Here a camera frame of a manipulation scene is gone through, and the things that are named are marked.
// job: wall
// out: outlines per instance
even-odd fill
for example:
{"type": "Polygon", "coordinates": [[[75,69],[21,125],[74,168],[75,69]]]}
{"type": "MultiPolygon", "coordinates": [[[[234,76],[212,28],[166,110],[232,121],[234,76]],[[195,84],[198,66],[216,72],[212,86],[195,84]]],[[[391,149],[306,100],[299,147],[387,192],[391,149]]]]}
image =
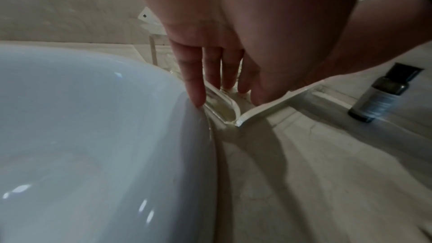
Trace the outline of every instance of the wall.
{"type": "Polygon", "coordinates": [[[0,40],[145,43],[143,0],[0,0],[0,40]]]}
{"type": "Polygon", "coordinates": [[[328,79],[325,86],[358,99],[370,85],[392,67],[394,62],[424,68],[411,87],[389,111],[419,126],[432,128],[432,43],[426,43],[381,66],[328,79]]]}

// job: marble floor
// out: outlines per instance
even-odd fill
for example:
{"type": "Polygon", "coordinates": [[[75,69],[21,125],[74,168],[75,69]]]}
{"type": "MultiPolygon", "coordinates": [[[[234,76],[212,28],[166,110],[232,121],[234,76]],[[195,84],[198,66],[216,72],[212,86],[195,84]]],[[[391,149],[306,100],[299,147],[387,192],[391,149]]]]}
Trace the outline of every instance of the marble floor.
{"type": "MultiPolygon", "coordinates": [[[[54,46],[146,59],[131,45],[54,46]]],[[[347,107],[312,90],[240,128],[209,114],[216,243],[431,242],[432,139],[385,121],[363,124],[347,107]]]]}

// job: skin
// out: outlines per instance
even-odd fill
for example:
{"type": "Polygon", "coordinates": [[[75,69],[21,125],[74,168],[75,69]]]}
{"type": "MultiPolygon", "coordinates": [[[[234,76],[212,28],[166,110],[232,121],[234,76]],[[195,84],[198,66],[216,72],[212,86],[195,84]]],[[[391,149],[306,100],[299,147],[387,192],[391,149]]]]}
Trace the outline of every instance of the skin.
{"type": "Polygon", "coordinates": [[[337,42],[356,0],[146,0],[164,25],[186,89],[204,104],[206,80],[256,105],[301,84],[337,42]]]}
{"type": "Polygon", "coordinates": [[[331,54],[296,88],[375,67],[431,40],[430,0],[364,0],[331,54]]]}

